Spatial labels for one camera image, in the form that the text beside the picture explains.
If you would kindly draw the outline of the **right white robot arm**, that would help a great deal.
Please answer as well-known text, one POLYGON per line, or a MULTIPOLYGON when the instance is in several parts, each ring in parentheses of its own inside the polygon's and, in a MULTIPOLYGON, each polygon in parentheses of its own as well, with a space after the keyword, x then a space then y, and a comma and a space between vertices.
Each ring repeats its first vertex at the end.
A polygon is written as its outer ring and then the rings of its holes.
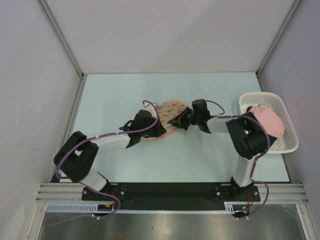
POLYGON ((192 107, 187 107, 168 124, 187 130, 190 125, 198 126, 199 130, 207 133, 229 134, 234 149, 238 153, 235 174, 231 178, 234 184, 230 188, 231 196, 242 201, 249 194, 248 186, 254 183, 253 174, 257 161, 270 148, 270 138, 267 131, 251 112, 242 115, 225 115, 225 111, 218 115, 211 115, 207 103, 212 101, 197 99, 192 107))

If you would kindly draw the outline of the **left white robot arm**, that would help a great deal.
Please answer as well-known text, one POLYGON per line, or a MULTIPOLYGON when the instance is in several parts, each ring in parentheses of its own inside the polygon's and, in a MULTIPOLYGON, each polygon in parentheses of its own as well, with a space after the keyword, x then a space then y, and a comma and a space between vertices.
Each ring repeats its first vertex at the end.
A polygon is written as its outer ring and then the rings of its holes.
POLYGON ((160 117, 149 110, 140 110, 133 120, 129 120, 119 131, 88 138, 81 131, 74 132, 55 155, 55 175, 58 179, 69 179, 93 190, 100 200, 110 196, 109 181, 97 170, 93 163, 97 154, 103 151, 127 149, 138 144, 142 138, 158 138, 167 130, 160 117))

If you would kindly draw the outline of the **pink patterned laundry bag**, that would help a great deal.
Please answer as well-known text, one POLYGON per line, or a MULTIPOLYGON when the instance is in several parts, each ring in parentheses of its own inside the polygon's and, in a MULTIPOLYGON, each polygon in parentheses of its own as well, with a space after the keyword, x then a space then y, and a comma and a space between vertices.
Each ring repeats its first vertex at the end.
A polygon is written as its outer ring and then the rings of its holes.
POLYGON ((164 129, 166 130, 166 133, 164 133, 159 137, 144 137, 143 140, 144 141, 160 140, 168 137, 169 135, 176 133, 179 130, 179 128, 173 127, 172 124, 168 122, 176 118, 186 108, 187 108, 187 105, 184 102, 179 100, 170 100, 160 104, 157 108, 157 112, 159 115, 159 121, 161 125, 164 127, 164 129))

